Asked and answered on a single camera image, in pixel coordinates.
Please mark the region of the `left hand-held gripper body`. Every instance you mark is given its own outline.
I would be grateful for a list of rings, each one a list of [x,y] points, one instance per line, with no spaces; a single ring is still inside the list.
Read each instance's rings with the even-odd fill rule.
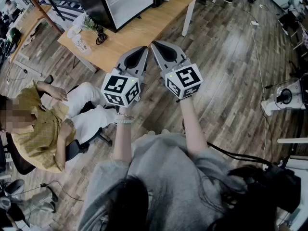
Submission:
[[[101,92],[107,103],[128,108],[134,101],[139,101],[144,87],[144,69],[118,66],[106,74]]]

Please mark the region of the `black mini fridge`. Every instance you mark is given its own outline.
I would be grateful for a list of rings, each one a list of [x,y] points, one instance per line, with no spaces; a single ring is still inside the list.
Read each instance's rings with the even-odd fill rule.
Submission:
[[[96,24],[117,32],[150,7],[169,0],[79,0],[86,15]]]

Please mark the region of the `person's left forearm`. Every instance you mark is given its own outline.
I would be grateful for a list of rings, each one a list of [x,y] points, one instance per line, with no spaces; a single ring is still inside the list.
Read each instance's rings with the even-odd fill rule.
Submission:
[[[119,112],[131,116],[131,108],[120,107]],[[116,137],[114,142],[113,159],[130,163],[131,150],[131,124],[133,119],[117,116]]]

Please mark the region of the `black shoulder bag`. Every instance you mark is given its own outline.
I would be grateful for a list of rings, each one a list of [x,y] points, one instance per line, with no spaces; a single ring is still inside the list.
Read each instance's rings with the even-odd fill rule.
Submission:
[[[300,204],[301,178],[292,170],[244,166],[228,175],[245,182],[244,192],[235,193],[236,202],[225,221],[234,231],[276,231],[277,210],[292,214]]]

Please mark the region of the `person's right forearm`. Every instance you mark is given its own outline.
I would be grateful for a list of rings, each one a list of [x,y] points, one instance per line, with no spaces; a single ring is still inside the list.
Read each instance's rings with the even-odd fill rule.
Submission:
[[[204,149],[208,149],[205,135],[197,117],[191,97],[182,99],[180,107],[183,115],[188,154],[197,156]]]

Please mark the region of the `light wooden table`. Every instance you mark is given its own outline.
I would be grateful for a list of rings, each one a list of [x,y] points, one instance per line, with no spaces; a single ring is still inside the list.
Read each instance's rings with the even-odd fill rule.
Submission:
[[[92,72],[102,69],[110,73],[122,54],[139,46],[149,46],[157,40],[169,25],[183,12],[186,18],[182,36],[186,36],[192,18],[196,0],[170,0],[157,8],[149,8],[141,14],[140,19],[133,19],[119,32],[106,30],[107,40],[96,44],[96,34],[82,30],[81,38],[90,47],[90,53],[82,53],[77,46],[63,33],[58,42],[68,48]]]

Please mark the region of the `clear plastic bottle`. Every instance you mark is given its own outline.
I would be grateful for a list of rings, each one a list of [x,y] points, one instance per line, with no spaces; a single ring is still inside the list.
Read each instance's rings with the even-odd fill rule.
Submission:
[[[72,42],[74,45],[79,49],[79,51],[84,55],[90,55],[91,54],[91,48],[89,45],[85,42],[85,40],[82,39],[80,34],[76,34],[72,37]]]

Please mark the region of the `pale flower bunch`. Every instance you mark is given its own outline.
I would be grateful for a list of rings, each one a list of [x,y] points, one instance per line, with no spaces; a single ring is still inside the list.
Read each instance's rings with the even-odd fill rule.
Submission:
[[[81,19],[81,26],[83,30],[96,31],[96,23],[86,14]]]

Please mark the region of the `white paper wrap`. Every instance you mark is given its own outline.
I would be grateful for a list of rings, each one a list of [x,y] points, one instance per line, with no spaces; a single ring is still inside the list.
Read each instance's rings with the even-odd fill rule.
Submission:
[[[73,21],[73,25],[67,32],[68,38],[72,38],[74,35],[78,34],[82,29],[85,28],[85,19],[86,19],[86,13],[83,13]]]

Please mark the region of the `stair railing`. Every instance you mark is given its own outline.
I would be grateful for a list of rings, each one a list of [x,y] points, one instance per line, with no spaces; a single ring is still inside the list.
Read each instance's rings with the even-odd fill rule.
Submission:
[[[42,17],[51,25],[61,31],[67,30],[73,21],[82,13],[79,0],[22,0],[26,4],[35,6]]]

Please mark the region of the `person's grey shirt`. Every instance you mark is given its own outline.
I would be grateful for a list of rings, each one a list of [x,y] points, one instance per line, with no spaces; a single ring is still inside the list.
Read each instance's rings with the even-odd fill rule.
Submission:
[[[147,187],[149,231],[206,231],[227,206],[222,195],[244,193],[245,182],[229,176],[230,164],[212,149],[189,158],[186,139],[177,133],[144,135],[132,144],[130,163],[98,163],[85,195],[77,231],[105,231],[107,206],[115,186],[134,176]]]

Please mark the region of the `white appliance with clear dome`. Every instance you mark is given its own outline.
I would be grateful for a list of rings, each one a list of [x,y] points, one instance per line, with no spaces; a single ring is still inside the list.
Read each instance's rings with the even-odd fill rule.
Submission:
[[[265,87],[274,92],[268,99],[261,102],[261,107],[267,116],[276,110],[308,110],[308,73],[301,78],[291,78],[287,81]]]

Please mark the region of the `wooden side desk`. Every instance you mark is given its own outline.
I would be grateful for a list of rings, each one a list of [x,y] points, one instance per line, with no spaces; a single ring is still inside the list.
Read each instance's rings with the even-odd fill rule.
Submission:
[[[16,50],[10,54],[10,63],[12,63],[16,59],[17,55],[21,53],[20,50],[24,47],[26,42],[29,42],[31,33],[34,33],[34,30],[43,19],[44,16],[37,7],[28,5],[24,12],[19,15],[16,21],[12,24],[8,33],[6,34],[7,39],[12,38],[11,32],[14,28],[16,28],[21,33],[21,36],[18,40]]]

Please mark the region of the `black green backpack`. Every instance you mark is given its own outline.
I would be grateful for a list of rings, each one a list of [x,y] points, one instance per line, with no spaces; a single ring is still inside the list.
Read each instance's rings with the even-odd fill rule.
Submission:
[[[7,58],[17,49],[17,46],[21,40],[21,36],[21,32],[16,27],[13,27],[10,30],[4,48],[4,53]]]

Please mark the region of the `grey floor equipment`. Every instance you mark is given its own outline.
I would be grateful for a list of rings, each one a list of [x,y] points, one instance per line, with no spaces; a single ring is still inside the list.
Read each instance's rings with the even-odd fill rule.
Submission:
[[[22,179],[11,182],[0,191],[0,231],[12,228],[18,221],[24,221],[39,211],[55,213],[58,196],[49,186],[40,187],[42,190],[28,199],[22,199],[25,181]]]

